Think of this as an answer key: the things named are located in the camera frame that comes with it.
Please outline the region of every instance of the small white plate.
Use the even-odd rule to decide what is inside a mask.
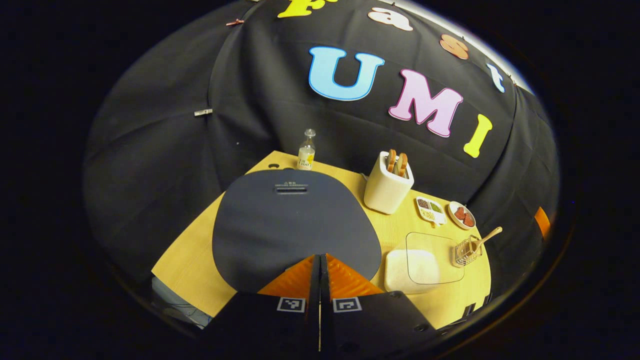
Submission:
[[[464,230],[471,230],[474,228],[474,226],[466,226],[462,220],[456,218],[456,211],[458,210],[458,208],[462,208],[465,211],[465,214],[468,213],[469,216],[471,216],[471,220],[474,221],[474,226],[476,226],[476,218],[474,217],[473,214],[471,214],[471,211],[469,211],[469,209],[467,209],[463,204],[460,204],[459,202],[456,201],[452,201],[449,203],[449,205],[447,205],[447,211],[449,212],[449,216],[451,217],[451,220],[453,220],[454,223],[456,223],[456,225],[460,226],[461,228],[463,228]]]
[[[426,206],[421,206],[419,200],[425,201]],[[415,204],[418,205],[418,213],[424,220],[430,221],[438,226],[447,223],[447,216],[444,214],[444,208],[438,202],[421,196],[415,198]],[[437,206],[440,211],[435,211],[433,206]]]

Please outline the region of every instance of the blue letter u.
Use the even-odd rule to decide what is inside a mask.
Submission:
[[[309,85],[315,92],[334,100],[354,101],[367,96],[373,86],[376,69],[385,63],[385,60],[375,55],[356,54],[356,59],[360,62],[358,79],[353,86],[342,86],[336,84],[333,77],[338,61],[345,57],[347,52],[326,46],[312,47],[309,52],[314,56],[309,70]]]

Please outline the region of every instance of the small glass bottle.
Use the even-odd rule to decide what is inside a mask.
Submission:
[[[314,145],[313,137],[316,135],[316,131],[313,129],[307,129],[305,136],[307,139],[300,144],[298,149],[298,169],[311,170],[311,166],[314,163],[314,156],[316,155],[316,146]]]

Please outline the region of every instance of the letter cutout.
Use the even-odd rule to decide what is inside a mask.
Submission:
[[[432,98],[424,75],[410,69],[403,69],[400,74],[404,77],[404,88],[397,105],[389,108],[389,115],[409,121],[411,120],[409,109],[413,103],[415,122],[419,125],[435,112],[434,119],[427,123],[427,129],[436,135],[448,138],[451,134],[449,127],[453,114],[462,102],[462,95],[453,89],[444,88]]]
[[[320,95],[341,101],[354,101],[367,96],[373,86],[376,69],[385,63],[384,59],[375,55],[356,54],[360,62],[358,79],[353,86],[342,86],[335,83],[335,69],[347,52],[336,47],[317,46],[312,47],[309,53],[314,56],[309,70],[309,85]]]
[[[500,75],[498,69],[491,64],[486,64],[486,66],[491,70],[491,77],[493,78],[493,84],[495,87],[497,87],[500,92],[504,92],[504,86],[502,86],[502,83],[500,82],[502,81],[502,75]]]
[[[471,140],[465,144],[464,150],[467,154],[477,158],[480,155],[480,146],[489,130],[493,129],[493,124],[486,116],[478,114],[478,126]]]
[[[279,18],[293,17],[293,16],[306,16],[311,14],[311,10],[307,10],[309,6],[311,9],[318,10],[324,6],[325,0],[289,0],[291,4],[284,12],[278,14]],[[326,0],[331,3],[335,3],[338,0]]]
[[[413,28],[409,25],[409,19],[401,13],[393,12],[391,10],[383,9],[383,8],[371,8],[373,10],[370,12],[369,18],[375,20],[377,22],[381,22],[387,25],[393,25],[398,29],[402,29],[405,31],[411,31]]]
[[[440,45],[446,50],[452,53],[453,55],[461,58],[462,60],[469,59],[469,54],[467,51],[469,48],[458,39],[452,37],[451,35],[442,34],[442,40],[440,41]]]

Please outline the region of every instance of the wooden table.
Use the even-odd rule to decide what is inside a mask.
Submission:
[[[269,164],[274,163],[280,165],[280,170],[287,167],[295,168],[297,157],[274,151],[247,174],[269,170]],[[410,190],[398,210],[392,215],[385,215],[364,205],[362,199],[367,183],[361,174],[317,161],[313,164],[313,171],[338,179],[351,190],[369,217],[380,239],[382,250],[382,263],[371,282],[383,290],[385,289],[385,256],[400,241],[404,241],[408,233],[435,234],[452,238],[457,242],[466,239],[470,234],[480,237],[476,228],[469,231],[462,230],[450,218],[447,218],[446,224],[435,227],[432,223],[421,219],[415,206],[417,196],[433,199],[442,206],[449,204],[447,200]],[[211,252],[213,225],[223,196],[224,193],[178,236],[152,269],[153,274],[171,290],[210,316],[216,316],[236,293],[222,279]],[[438,329],[460,319],[467,306],[475,304],[476,309],[481,307],[490,289],[489,260],[483,249],[483,255],[465,267],[465,276],[462,280],[439,285],[427,293],[408,295],[408,298],[429,323]]]

